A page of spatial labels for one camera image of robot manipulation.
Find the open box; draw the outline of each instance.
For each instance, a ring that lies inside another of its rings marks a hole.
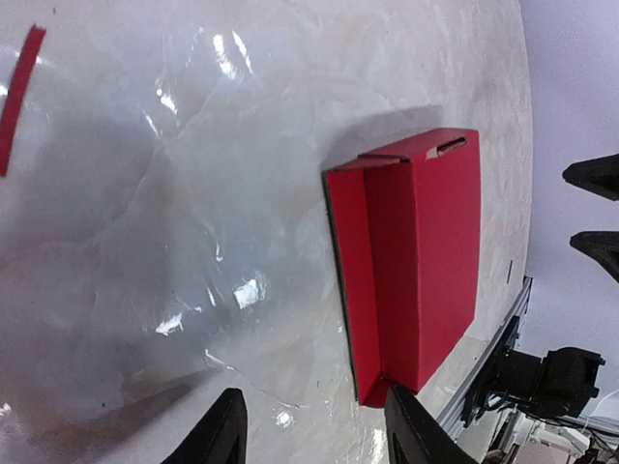
[[[361,404],[418,392],[475,316],[481,179],[475,130],[438,129],[324,173]]]

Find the white marble surface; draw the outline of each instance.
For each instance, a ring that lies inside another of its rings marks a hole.
[[[0,180],[3,463],[159,462],[227,386],[249,463],[386,462],[382,412],[354,402],[320,171],[448,126],[481,134],[483,224],[476,321],[421,393],[441,410],[523,274],[516,0],[2,8],[0,91],[48,31]]]

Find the red strip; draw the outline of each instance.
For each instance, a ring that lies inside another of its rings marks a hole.
[[[6,177],[9,170],[9,158],[13,148],[19,112],[21,111],[30,74],[32,74],[37,62],[37,56],[41,50],[44,37],[45,29],[41,29],[36,25],[32,26],[19,54],[17,66],[15,66],[7,100],[4,103],[2,116],[0,116],[0,177]]]

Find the black bracket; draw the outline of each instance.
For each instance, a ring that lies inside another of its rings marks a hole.
[[[466,426],[505,403],[539,419],[577,417],[598,396],[595,381],[605,364],[599,354],[579,348],[549,351],[543,359],[521,353],[514,349],[518,323],[517,316],[509,322],[466,394]],[[498,402],[490,405],[492,397]]]

